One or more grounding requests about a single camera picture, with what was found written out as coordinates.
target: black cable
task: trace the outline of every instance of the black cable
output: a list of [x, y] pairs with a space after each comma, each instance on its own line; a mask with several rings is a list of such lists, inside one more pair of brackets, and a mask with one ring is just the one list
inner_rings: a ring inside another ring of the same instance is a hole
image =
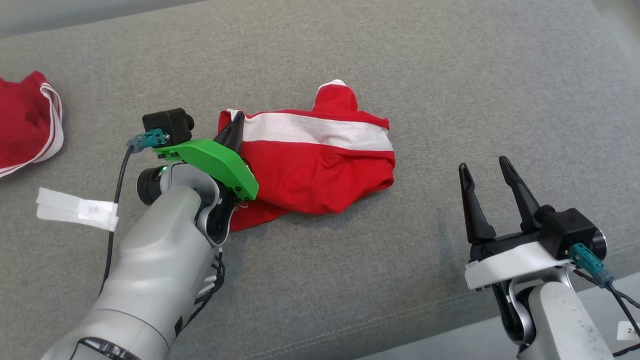
[[[589, 275], [585, 274], [584, 272], [578, 271], [577, 269], [573, 269], [573, 272], [579, 277], [589, 281], [591, 284], [599, 286], [599, 284], [595, 280], [593, 280], [593, 278], [591, 278]], [[624, 311], [625, 315], [631, 322], [634, 330], [636, 331], [636, 334], [640, 336], [638, 325], [636, 321], [633, 319], [633, 316], [631, 315], [631, 313], [629, 312], [629, 309], [627, 309], [627, 306], [625, 305], [625, 303], [622, 302], [622, 299], [625, 299], [626, 301], [629, 302], [629, 304], [637, 307], [638, 309], [640, 309], [640, 304], [634, 299], [632, 299], [631, 297], [629, 297], [627, 294], [623, 293], [622, 291], [618, 291], [616, 288], [614, 288], [611, 282], [608, 282], [605, 285], [605, 289], [609, 290], [609, 292], [611, 292], [613, 296], [616, 298], [616, 301], [618, 302], [618, 304], [622, 308], [622, 311]], [[627, 352], [638, 350], [638, 349], [640, 349], [640, 343], [624, 348], [620, 351], [614, 352], [613, 357], [622, 356], [622, 355], [625, 355]]]
[[[598, 283], [595, 280], [593, 280], [589, 275], [585, 274], [584, 272], [581, 272], [580, 270], [574, 270], [573, 272], [576, 275], [578, 275], [579, 277], [589, 281], [591, 284], [598, 285]], [[616, 293], [618, 294], [618, 296], [620, 296], [621, 298], [625, 299], [629, 304], [631, 304], [631, 305], [637, 307], [638, 309], [640, 309], [640, 303], [638, 303], [637, 301], [632, 299], [629, 295], [623, 293], [620, 290], [616, 290]]]
[[[636, 320], [634, 319], [633, 315], [631, 315], [631, 312], [629, 311], [629, 309], [625, 305], [624, 301], [622, 301], [622, 298], [616, 293], [616, 288], [613, 287], [613, 283], [607, 282], [607, 284], [605, 284], [605, 286], [607, 287], [607, 289], [609, 289], [609, 291], [611, 291], [611, 293], [613, 294], [613, 297], [616, 298], [616, 301], [618, 302], [618, 304], [622, 308], [622, 311], [625, 313], [625, 315], [627, 316], [627, 318], [631, 322], [631, 326], [636, 331], [636, 335], [640, 336], [640, 327], [638, 327], [638, 324], [637, 324]], [[627, 352], [630, 352], [632, 350], [637, 350], [639, 348], [640, 348], [640, 344], [636, 344], [636, 345], [633, 345], [631, 347], [625, 348], [623, 350], [620, 350], [620, 351], [614, 353], [613, 356], [614, 357], [618, 357], [620, 355], [624, 355]]]
[[[120, 192], [122, 192], [122, 181], [124, 180], [124, 170], [127, 168], [127, 163], [129, 162], [129, 156], [131, 156], [131, 152], [133, 152], [133, 145], [130, 145], [127, 148], [127, 152], [124, 154], [124, 159], [122, 159], [122, 165], [120, 166], [120, 175], [118, 176], [118, 183], [116, 184], [116, 195], [113, 197], [113, 204], [118, 204], [120, 201]], [[111, 270], [111, 256], [113, 255], [113, 236], [115, 233], [113, 231], [109, 232], [109, 240], [107, 242], [107, 260], [104, 265], [104, 275], [102, 276], [102, 284], [100, 285], [100, 293], [104, 289], [104, 283], [107, 281], [109, 277], [109, 271]]]
[[182, 328], [183, 330], [185, 327], [187, 327], [187, 325], [189, 325], [189, 323], [191, 323], [191, 321], [193, 321], [193, 319], [196, 318], [196, 316], [198, 316], [198, 314], [200, 314], [202, 309], [204, 309], [207, 303], [209, 303], [209, 300], [211, 300], [211, 298], [213, 297], [213, 294], [218, 292], [218, 290], [220, 290], [222, 285], [224, 285], [225, 283], [225, 274], [227, 272], [227, 269], [225, 268], [225, 264], [222, 262], [222, 252], [220, 252], [220, 255], [216, 256], [215, 259], [216, 261], [218, 261], [218, 266], [217, 266], [218, 271], [216, 272], [216, 276], [218, 278], [216, 279], [216, 282], [215, 282], [216, 285], [211, 290], [209, 290], [206, 294], [196, 299], [195, 303], [196, 304], [200, 303], [200, 306], [198, 306], [198, 308], [193, 312], [193, 314], [189, 316], [189, 320], [187, 321], [187, 324]]
[[639, 348], [640, 348], [640, 344], [635, 344], [635, 345], [633, 345], [631, 347], [624, 348], [624, 349], [622, 349], [620, 351], [614, 352], [613, 353], [613, 357], [622, 356], [622, 355], [626, 354], [627, 352], [638, 350]]

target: red cloth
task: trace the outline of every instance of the red cloth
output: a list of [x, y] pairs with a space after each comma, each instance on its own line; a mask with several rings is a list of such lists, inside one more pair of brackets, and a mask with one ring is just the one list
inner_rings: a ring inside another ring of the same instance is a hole
[[[237, 111], [223, 111], [219, 128]], [[311, 111], [245, 115], [240, 155], [260, 188], [256, 201], [234, 213], [231, 231], [289, 211], [340, 213], [394, 182], [389, 121], [358, 111], [355, 94], [340, 80], [320, 86]]]
[[21, 83], [0, 78], [0, 177], [53, 156], [64, 140], [60, 97], [34, 71]]

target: gray fabric surface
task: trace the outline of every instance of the gray fabric surface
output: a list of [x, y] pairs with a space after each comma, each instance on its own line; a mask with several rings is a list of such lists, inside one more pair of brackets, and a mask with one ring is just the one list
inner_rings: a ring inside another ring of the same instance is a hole
[[[340, 215], [287, 215], [233, 235], [228, 278], [172, 359], [352, 359], [497, 315], [465, 288], [457, 166], [498, 233], [519, 218], [497, 157], [541, 203], [579, 208], [617, 275], [640, 271], [640, 92], [596, 10], [569, 1], [216, 0], [0, 40], [0, 76], [42, 71], [65, 144], [0, 179], [0, 347], [33, 359], [97, 296], [105, 231], [36, 218], [38, 187], [111, 200], [145, 113], [310, 108], [340, 78], [391, 121], [396, 183]], [[145, 206], [132, 157], [116, 240]]]

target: label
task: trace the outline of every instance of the label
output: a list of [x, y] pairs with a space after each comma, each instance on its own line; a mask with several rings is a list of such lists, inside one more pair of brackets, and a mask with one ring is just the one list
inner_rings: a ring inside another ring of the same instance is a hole
[[467, 270], [468, 270], [468, 269], [471, 269], [472, 267], [476, 266], [478, 263], [479, 263], [479, 261], [478, 261], [478, 260], [475, 260], [473, 263], [467, 263], [467, 264], [465, 265], [465, 268], [466, 268]]
[[638, 341], [640, 337], [631, 326], [631, 322], [619, 322], [618, 323], [618, 340], [631, 340]]
[[78, 205], [78, 217], [83, 220], [96, 220], [108, 224], [112, 209], [113, 204], [109, 206], [103, 202], [83, 199]]

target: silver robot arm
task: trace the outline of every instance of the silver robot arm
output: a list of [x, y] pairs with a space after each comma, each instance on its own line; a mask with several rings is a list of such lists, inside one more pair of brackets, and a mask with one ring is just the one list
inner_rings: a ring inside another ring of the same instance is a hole
[[[500, 167], [522, 217], [522, 232], [504, 236], [496, 236], [486, 221], [471, 173], [466, 164], [460, 165], [471, 244], [467, 286], [493, 291], [505, 332], [519, 346], [518, 359], [613, 359], [568, 277], [572, 262], [583, 266], [586, 261], [574, 256], [575, 249], [602, 265], [607, 254], [604, 235], [576, 209], [556, 212], [540, 206], [507, 157], [500, 157]], [[598, 274], [602, 284], [613, 281], [604, 266]]]
[[[122, 240], [98, 300], [43, 360], [164, 359], [196, 301], [219, 280], [211, 265], [221, 247], [198, 228], [221, 200], [217, 184], [185, 163], [163, 177], [162, 195]], [[209, 185], [196, 192], [194, 184], [205, 178]], [[214, 204], [202, 209], [212, 193]]]

